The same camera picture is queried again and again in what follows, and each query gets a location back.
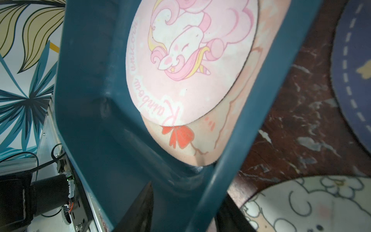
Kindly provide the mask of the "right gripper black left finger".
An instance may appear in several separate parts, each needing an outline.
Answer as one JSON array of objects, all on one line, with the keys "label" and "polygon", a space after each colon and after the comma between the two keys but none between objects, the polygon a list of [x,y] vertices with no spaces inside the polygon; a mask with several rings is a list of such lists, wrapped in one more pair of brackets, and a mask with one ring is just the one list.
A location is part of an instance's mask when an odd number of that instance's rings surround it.
[{"label": "right gripper black left finger", "polygon": [[154,191],[148,182],[113,232],[150,232],[154,209]]}]

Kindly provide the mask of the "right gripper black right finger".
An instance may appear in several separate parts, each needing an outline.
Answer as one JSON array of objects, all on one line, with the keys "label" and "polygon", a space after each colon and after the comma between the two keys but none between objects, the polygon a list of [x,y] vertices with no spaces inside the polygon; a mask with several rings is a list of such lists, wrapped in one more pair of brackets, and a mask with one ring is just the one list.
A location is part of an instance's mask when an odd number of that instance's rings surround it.
[{"label": "right gripper black right finger", "polygon": [[228,194],[215,216],[215,224],[217,232],[256,232]]}]

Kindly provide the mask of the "teal plastic storage box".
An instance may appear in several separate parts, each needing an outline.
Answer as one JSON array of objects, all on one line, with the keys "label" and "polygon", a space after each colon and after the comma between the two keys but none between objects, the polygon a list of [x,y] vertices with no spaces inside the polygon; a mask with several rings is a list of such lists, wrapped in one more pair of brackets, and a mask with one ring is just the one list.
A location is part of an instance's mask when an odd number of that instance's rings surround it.
[{"label": "teal plastic storage box", "polygon": [[64,149],[100,231],[112,231],[144,186],[154,189],[154,232],[205,232],[248,155],[322,1],[291,1],[222,155],[185,164],[148,132],[125,74],[139,1],[68,1],[54,94]]}]

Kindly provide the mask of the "peach bunny bow coaster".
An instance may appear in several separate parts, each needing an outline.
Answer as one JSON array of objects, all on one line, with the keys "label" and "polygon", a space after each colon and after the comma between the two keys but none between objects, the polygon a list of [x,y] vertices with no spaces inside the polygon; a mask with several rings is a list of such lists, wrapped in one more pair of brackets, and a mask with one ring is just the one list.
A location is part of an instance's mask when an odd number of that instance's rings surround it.
[{"label": "peach bunny bow coaster", "polygon": [[180,127],[162,127],[144,119],[154,140],[172,157],[193,165],[206,166],[222,155],[237,119],[274,39],[285,19],[291,1],[259,1],[257,34],[247,61],[231,90],[211,112]]}]

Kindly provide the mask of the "green outline bear coaster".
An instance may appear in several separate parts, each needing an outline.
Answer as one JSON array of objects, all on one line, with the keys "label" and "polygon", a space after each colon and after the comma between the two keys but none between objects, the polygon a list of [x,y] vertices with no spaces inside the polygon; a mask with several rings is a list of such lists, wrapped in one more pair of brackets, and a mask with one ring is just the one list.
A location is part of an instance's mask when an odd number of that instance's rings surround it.
[{"label": "green outline bear coaster", "polygon": [[258,232],[369,232],[371,179],[298,178],[261,191],[241,211]]}]

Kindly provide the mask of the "pink rainbow unicorn coaster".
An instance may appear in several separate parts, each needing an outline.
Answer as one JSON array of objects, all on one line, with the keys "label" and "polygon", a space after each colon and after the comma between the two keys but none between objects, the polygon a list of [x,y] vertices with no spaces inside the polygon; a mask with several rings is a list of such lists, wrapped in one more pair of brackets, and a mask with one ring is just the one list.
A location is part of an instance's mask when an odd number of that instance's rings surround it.
[{"label": "pink rainbow unicorn coaster", "polygon": [[140,114],[183,126],[215,108],[252,49],[257,1],[141,1],[128,36],[126,79]]}]

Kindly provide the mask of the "dark blue bunny coaster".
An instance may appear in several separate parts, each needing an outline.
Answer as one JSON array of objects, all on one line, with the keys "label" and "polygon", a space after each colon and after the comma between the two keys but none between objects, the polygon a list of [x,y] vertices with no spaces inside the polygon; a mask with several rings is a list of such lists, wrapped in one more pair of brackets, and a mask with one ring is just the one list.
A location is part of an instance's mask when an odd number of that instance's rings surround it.
[{"label": "dark blue bunny coaster", "polygon": [[353,134],[371,150],[371,2],[349,1],[336,28],[331,82]]}]

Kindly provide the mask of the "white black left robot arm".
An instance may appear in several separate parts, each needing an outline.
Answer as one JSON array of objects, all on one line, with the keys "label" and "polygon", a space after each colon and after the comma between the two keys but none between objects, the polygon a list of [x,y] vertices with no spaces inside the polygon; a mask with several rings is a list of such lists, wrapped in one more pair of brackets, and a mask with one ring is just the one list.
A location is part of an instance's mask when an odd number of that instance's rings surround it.
[{"label": "white black left robot arm", "polygon": [[32,175],[1,176],[1,231],[22,232],[34,217],[69,201],[65,175],[32,182]]}]

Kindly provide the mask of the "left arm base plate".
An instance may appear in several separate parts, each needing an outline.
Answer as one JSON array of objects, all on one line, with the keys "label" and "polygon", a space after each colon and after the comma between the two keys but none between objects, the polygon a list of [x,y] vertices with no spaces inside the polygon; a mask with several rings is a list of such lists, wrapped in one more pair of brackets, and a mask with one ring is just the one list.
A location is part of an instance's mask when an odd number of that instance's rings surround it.
[{"label": "left arm base plate", "polygon": [[67,156],[60,159],[57,171],[66,175],[69,184],[68,215],[75,232],[95,232],[93,213],[83,184]]}]

